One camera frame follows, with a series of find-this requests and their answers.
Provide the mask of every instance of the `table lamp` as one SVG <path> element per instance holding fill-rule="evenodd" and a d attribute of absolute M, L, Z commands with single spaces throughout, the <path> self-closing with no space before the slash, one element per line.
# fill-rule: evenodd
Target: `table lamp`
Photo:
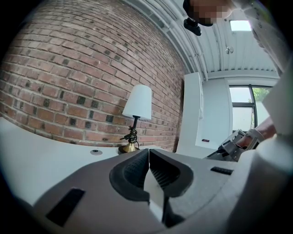
<path fill-rule="evenodd" d="M 138 150 L 135 147 L 137 142 L 136 124 L 139 118 L 147 120 L 152 118 L 152 90 L 145 85 L 136 85 L 133 87 L 132 92 L 127 100 L 122 115 L 133 117 L 133 126 L 129 126 L 130 133 L 125 135 L 120 140 L 128 140 L 128 145 L 119 147 L 119 152 L 128 153 Z"/>

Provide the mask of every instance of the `white table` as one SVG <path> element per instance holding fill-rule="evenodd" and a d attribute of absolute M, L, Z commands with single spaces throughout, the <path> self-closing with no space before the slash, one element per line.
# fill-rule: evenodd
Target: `white table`
<path fill-rule="evenodd" d="M 160 149 L 145 146 L 141 149 Z M 103 152 L 90 154 L 93 149 Z M 0 118 L 0 165 L 12 193 L 33 205 L 49 188 L 77 169 L 118 155 L 118 148 L 58 142 Z"/>

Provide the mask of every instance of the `ceiling light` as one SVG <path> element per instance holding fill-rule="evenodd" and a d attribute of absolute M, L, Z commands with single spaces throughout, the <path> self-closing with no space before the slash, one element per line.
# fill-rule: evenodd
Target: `ceiling light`
<path fill-rule="evenodd" d="M 231 20 L 232 31 L 251 31 L 251 26 L 247 20 Z"/>

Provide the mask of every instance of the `brass lamp base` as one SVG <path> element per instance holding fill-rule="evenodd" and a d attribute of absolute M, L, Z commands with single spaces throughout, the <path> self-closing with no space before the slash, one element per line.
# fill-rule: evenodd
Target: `brass lamp base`
<path fill-rule="evenodd" d="M 128 143 L 128 145 L 122 145 L 118 148 L 118 150 L 121 153 L 129 153 L 129 152 L 133 152 L 136 150 L 139 150 L 139 148 L 134 146 L 134 143 Z"/>

